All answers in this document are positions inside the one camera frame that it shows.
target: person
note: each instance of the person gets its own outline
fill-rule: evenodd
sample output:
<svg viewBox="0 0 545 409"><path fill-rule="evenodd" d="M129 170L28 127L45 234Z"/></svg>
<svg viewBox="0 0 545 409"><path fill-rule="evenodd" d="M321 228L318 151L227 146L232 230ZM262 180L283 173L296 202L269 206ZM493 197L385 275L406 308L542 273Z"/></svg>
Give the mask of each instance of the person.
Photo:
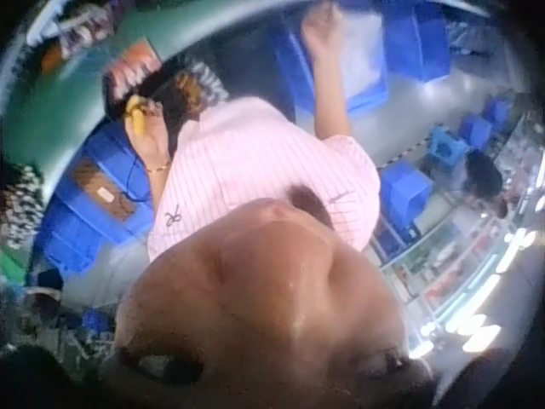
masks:
<svg viewBox="0 0 545 409"><path fill-rule="evenodd" d="M339 63L341 15L332 10L330 20L310 24L309 19L303 27L313 58L316 136L265 101L248 97L187 121L171 158L161 106L148 105L143 136L127 116L126 130L147 168L156 211L148 238L151 260L240 205L287 200L294 185L318 195L345 242L358 251L368 244L379 215L380 180L351 137Z"/></svg>
<svg viewBox="0 0 545 409"><path fill-rule="evenodd" d="M157 210L152 264L118 308L100 381L153 407L427 407L434 382L411 360L404 321L362 254L379 179L350 137L341 15L312 9L317 138L257 99L181 130L172 163L160 107L130 140ZM141 362L172 359L170 381Z"/></svg>
<svg viewBox="0 0 545 409"><path fill-rule="evenodd" d="M442 188L472 208L479 208L476 201L481 200L500 219L507 217L509 208L502 192L502 173L494 161L479 149L468 147L452 169L445 169L428 155L424 159L423 169Z"/></svg>

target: package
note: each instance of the package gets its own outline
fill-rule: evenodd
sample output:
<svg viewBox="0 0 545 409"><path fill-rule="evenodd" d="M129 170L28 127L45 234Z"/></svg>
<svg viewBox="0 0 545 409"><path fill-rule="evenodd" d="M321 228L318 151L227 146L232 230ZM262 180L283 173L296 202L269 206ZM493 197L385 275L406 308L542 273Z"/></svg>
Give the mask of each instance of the package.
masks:
<svg viewBox="0 0 545 409"><path fill-rule="evenodd" d="M102 209L124 222L135 212L135 204L89 158L83 157L72 172L72 179Z"/></svg>

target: fluorescent light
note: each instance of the fluorescent light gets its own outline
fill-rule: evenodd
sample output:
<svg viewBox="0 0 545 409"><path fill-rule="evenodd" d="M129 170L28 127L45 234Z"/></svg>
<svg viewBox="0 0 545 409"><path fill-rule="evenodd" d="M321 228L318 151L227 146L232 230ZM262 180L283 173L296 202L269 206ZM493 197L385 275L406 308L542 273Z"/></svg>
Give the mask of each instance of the fluorescent light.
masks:
<svg viewBox="0 0 545 409"><path fill-rule="evenodd" d="M537 200L536 213L539 213L543 209L545 209L545 196L541 196L541 198Z"/></svg>
<svg viewBox="0 0 545 409"><path fill-rule="evenodd" d="M499 256L497 254L493 254L492 256L490 256L485 266L481 269L480 273L477 274L477 277L475 277L475 279L468 286L468 290L472 290L477 285L477 283L480 282L480 279L483 278L483 275L488 273L488 269L491 267L491 265L496 261L498 257Z"/></svg>
<svg viewBox="0 0 545 409"><path fill-rule="evenodd" d="M509 244L509 247L505 254L503 255L502 260L497 265L496 272L501 274L508 271L509 266L513 262L515 256L517 255L517 252L520 249L520 246L522 245L522 242L526 235L526 229L520 228L517 230L517 233L514 235L513 240L511 240L511 243Z"/></svg>
<svg viewBox="0 0 545 409"><path fill-rule="evenodd" d="M529 232L524 240L522 240L522 246L527 249L528 247L530 247L531 245L534 244L534 241L536 241L536 237L537 237L537 232L536 231L533 231L533 232Z"/></svg>
<svg viewBox="0 0 545 409"><path fill-rule="evenodd" d="M435 326L433 322L428 322L425 326L423 326L420 329L420 333L422 334L423 337L429 337L431 333L436 330L436 328L437 327Z"/></svg>
<svg viewBox="0 0 545 409"><path fill-rule="evenodd" d="M536 187L540 188L545 180L545 152L542 156L542 164L539 167L539 173L537 174Z"/></svg>
<svg viewBox="0 0 545 409"><path fill-rule="evenodd" d="M458 328L458 334L466 337L468 335L473 335L477 330L483 326L486 321L486 315L477 314L471 317L468 322Z"/></svg>
<svg viewBox="0 0 545 409"><path fill-rule="evenodd" d="M523 215L525 213L525 210L526 210L526 206L528 205L528 199L524 199L522 201L522 204L520 205L520 209L519 209L519 214L520 215Z"/></svg>
<svg viewBox="0 0 545 409"><path fill-rule="evenodd" d="M412 360L418 360L432 352L433 348L435 348L435 345L431 341L421 343L415 349L409 352L409 358Z"/></svg>
<svg viewBox="0 0 545 409"><path fill-rule="evenodd" d="M475 335L469 338L462 349L469 353L483 352L496 339L502 328L499 325L489 325L479 328Z"/></svg>
<svg viewBox="0 0 545 409"><path fill-rule="evenodd" d="M490 294L494 291L497 283L500 282L501 276L492 274L488 280L485 281L482 287L480 287L473 298L468 301L460 310L452 317L449 322L446 323L445 329L450 334L456 332L463 324L468 321L473 314L480 308L486 301Z"/></svg>

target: blue bin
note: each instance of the blue bin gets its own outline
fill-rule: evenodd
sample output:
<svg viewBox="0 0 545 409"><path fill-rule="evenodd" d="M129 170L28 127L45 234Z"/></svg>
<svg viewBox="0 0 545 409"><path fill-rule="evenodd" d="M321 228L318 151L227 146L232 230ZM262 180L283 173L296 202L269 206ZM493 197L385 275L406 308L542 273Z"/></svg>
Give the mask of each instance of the blue bin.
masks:
<svg viewBox="0 0 545 409"><path fill-rule="evenodd" d="M478 115L467 115L460 124L458 135L469 146L482 151L492 136L492 124Z"/></svg>
<svg viewBox="0 0 545 409"><path fill-rule="evenodd" d="M511 104L501 98L493 98L486 103L483 118L492 124L492 128L501 132L509 117Z"/></svg>
<svg viewBox="0 0 545 409"><path fill-rule="evenodd" d="M153 203L146 168L135 150L121 122L113 122L92 135L84 147L100 169L132 199L141 201L150 210L153 220Z"/></svg>
<svg viewBox="0 0 545 409"><path fill-rule="evenodd" d="M450 74L450 45L440 6L388 3L384 10L387 67L422 82Z"/></svg>
<svg viewBox="0 0 545 409"><path fill-rule="evenodd" d="M110 215L72 179L71 173L84 157L91 158L129 199L135 201L135 213L127 220L120 221ZM108 124L89 138L69 165L55 193L84 222L113 244L130 242L152 227L149 181L121 124Z"/></svg>
<svg viewBox="0 0 545 409"><path fill-rule="evenodd" d="M85 273L95 262L102 236L53 196L36 237L36 246L63 279Z"/></svg>
<svg viewBox="0 0 545 409"><path fill-rule="evenodd" d="M369 2L348 1L348 9L367 10ZM301 38L301 22L304 14L282 16L281 27L272 35L272 47L280 67L280 71L288 84L293 104L305 111L314 113L315 94L313 69L311 59ZM377 67L381 76L375 84L362 93L348 99L347 110L349 115L377 107L388 98L386 62L382 42L376 45L375 53L371 56L372 63Z"/></svg>
<svg viewBox="0 0 545 409"><path fill-rule="evenodd" d="M95 309L89 309L83 314L82 327L98 334L111 330L108 317Z"/></svg>
<svg viewBox="0 0 545 409"><path fill-rule="evenodd" d="M432 131L427 154L436 158L444 167L452 168L468 149L469 145L464 140L456 139L444 127L436 126Z"/></svg>
<svg viewBox="0 0 545 409"><path fill-rule="evenodd" d="M381 173L381 203L385 217L397 230L406 229L425 209L433 183L406 160Z"/></svg>

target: plastic bag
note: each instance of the plastic bag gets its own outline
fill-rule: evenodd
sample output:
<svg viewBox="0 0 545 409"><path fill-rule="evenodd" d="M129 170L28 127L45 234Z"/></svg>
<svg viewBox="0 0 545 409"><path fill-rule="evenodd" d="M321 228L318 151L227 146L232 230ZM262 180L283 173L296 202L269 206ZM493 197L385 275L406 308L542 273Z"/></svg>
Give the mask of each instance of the plastic bag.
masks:
<svg viewBox="0 0 545 409"><path fill-rule="evenodd" d="M382 17L345 13L341 69L345 96L352 98L376 84L382 72Z"/></svg>

